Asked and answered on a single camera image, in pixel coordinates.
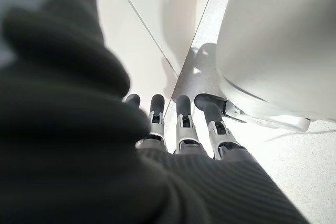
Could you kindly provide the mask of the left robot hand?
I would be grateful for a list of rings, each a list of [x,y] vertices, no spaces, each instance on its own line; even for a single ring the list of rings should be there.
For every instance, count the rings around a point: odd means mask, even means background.
[[[1,0],[1,223],[306,223],[245,148],[170,154],[97,0]]]

